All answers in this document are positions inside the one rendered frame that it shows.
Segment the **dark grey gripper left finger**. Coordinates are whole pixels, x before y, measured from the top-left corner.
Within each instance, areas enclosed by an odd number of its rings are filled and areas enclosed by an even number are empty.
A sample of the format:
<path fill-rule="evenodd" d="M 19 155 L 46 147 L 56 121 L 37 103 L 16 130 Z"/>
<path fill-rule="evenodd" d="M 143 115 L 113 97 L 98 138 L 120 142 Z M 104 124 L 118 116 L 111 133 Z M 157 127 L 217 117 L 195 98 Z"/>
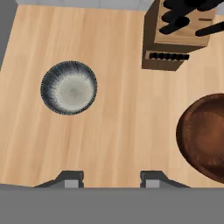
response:
<path fill-rule="evenodd" d="M 37 188 L 83 188 L 84 171 L 62 171 L 56 179 L 37 185 Z"/>

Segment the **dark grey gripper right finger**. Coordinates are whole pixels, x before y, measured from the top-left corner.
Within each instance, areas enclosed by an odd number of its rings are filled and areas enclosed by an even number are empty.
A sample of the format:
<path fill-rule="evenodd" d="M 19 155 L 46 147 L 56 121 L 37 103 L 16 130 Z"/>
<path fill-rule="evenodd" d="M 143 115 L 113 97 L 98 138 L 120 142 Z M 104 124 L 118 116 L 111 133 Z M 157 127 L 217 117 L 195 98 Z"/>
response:
<path fill-rule="evenodd" d="M 140 171 L 141 188 L 187 188 L 187 185 L 167 178 L 162 171 Z"/>

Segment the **large brown wooden bowl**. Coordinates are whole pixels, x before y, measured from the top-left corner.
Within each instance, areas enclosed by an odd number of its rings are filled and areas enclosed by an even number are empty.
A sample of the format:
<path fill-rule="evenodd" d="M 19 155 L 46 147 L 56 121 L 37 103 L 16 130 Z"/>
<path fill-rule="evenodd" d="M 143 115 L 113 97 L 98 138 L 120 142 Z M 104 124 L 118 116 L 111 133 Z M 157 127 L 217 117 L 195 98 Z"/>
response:
<path fill-rule="evenodd" d="M 176 140 L 190 166 L 224 184 L 224 94 L 192 103 L 178 120 Z"/>

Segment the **small grey blue bowl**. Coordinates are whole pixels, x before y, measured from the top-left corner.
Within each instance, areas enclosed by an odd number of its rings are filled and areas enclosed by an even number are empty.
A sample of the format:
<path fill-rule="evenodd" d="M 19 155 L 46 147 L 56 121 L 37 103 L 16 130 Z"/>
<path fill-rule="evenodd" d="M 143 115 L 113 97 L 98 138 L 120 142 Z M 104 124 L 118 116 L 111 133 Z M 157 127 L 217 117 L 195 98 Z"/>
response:
<path fill-rule="evenodd" d="M 44 104 L 53 112 L 73 116 L 88 109 L 97 94 L 97 79 L 87 65 L 63 61 L 51 67 L 40 85 Z"/>

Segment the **wooden knife block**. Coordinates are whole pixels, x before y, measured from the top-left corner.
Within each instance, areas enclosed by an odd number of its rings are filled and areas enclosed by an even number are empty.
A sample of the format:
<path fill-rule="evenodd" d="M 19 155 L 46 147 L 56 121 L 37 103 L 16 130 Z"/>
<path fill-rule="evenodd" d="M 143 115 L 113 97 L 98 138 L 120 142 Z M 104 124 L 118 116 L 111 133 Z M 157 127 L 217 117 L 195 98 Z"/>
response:
<path fill-rule="evenodd" d="M 190 52 L 207 47 L 209 42 L 209 35 L 197 37 L 195 32 L 214 23 L 215 8 L 190 12 L 188 26 L 165 35 L 159 31 L 167 25 L 162 20 L 168 11 L 163 6 L 164 1 L 154 0 L 144 15 L 142 69 L 176 71 L 185 60 L 174 59 L 174 54 L 182 54 L 188 59 Z"/>

